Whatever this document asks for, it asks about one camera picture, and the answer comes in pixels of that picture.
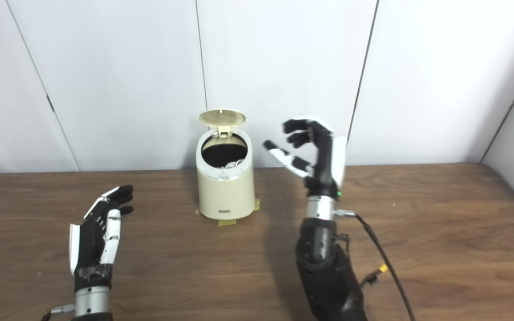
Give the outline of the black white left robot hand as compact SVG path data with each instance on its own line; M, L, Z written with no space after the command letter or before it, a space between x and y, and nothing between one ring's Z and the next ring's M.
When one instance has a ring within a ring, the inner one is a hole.
M120 185L98 197L81 224L70 224L69 265L74 291L112 287L113 266L120 245L122 217L134 198L133 185Z

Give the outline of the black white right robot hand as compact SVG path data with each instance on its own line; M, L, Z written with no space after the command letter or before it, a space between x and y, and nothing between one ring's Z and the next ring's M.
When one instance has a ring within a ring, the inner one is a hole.
M283 132L288 135L287 142L293 148L312 144L317 149L315 162L291 154L271 140L264 141L265 150L288 171L304 180L310 197L339 199L345 175L347 138L335 136L334 130L326 122L310 115L284 122Z

